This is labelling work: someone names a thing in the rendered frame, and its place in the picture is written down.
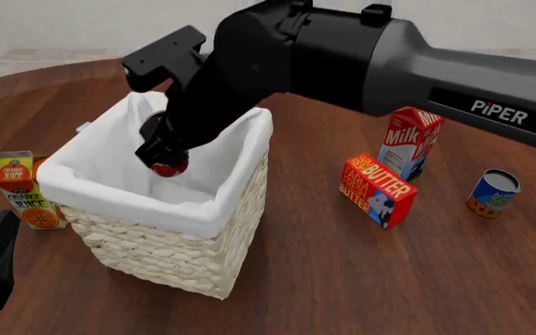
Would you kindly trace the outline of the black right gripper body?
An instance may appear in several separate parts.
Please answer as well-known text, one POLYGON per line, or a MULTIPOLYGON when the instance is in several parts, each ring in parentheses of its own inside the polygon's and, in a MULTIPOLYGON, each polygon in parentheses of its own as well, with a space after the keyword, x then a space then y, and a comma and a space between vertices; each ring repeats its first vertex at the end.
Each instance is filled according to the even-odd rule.
POLYGON ((165 139, 152 136, 136 150, 135 155, 146 167, 155 164, 176 167, 189 161, 189 153, 182 148, 174 149, 165 139))

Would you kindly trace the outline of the red tomato sauce can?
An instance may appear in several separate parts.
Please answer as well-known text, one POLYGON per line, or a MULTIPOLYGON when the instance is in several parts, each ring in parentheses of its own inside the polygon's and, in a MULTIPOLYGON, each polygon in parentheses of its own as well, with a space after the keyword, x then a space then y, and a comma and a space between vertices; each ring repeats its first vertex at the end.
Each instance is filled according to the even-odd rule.
POLYGON ((160 177, 172 178, 181 175, 189 166, 188 161, 180 161, 177 164, 153 164, 151 170, 160 177))

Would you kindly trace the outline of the wicker basket with white liner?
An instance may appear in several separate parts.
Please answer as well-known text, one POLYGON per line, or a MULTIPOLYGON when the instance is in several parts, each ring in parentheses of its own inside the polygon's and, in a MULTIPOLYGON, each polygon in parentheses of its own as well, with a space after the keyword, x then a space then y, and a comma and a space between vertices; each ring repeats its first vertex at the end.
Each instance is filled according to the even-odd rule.
POLYGON ((253 108, 162 178, 134 153, 167 99, 131 93, 37 170, 47 200, 106 267, 156 284, 230 295, 265 208, 273 118, 253 108))

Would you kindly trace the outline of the blue soup can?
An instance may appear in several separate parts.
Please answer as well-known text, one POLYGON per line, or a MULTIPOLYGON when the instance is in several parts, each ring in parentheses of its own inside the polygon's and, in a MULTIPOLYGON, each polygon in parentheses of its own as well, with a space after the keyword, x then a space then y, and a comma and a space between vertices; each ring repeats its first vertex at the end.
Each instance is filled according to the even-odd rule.
POLYGON ((467 206, 477 215, 496 218, 521 192, 514 175, 501 169, 487 169, 467 199, 467 206))

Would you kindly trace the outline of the orange juice carton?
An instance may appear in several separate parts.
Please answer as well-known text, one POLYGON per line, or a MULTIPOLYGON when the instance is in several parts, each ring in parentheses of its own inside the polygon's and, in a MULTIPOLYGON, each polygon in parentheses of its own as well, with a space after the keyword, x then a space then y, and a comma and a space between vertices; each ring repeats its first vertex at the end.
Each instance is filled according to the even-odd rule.
POLYGON ((62 229, 68 224, 60 206, 43 197, 37 181, 37 171, 47 159, 30 151, 0 153, 0 190, 34 230, 62 229))

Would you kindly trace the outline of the red butter box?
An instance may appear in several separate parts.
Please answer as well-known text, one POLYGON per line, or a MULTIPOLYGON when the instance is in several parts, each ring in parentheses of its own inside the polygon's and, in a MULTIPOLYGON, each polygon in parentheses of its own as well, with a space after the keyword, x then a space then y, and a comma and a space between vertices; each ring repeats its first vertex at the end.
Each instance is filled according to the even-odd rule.
POLYGON ((345 161, 340 191, 385 230, 408 216, 418 193, 414 186, 366 153, 345 161))

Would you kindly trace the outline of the milk carton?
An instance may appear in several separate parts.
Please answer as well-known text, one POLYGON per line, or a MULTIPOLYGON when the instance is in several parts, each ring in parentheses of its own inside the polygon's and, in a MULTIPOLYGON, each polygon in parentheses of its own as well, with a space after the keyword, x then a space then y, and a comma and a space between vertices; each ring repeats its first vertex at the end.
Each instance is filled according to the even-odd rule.
POLYGON ((417 108, 392 113, 378 160, 405 181, 418 178, 446 119, 417 108))

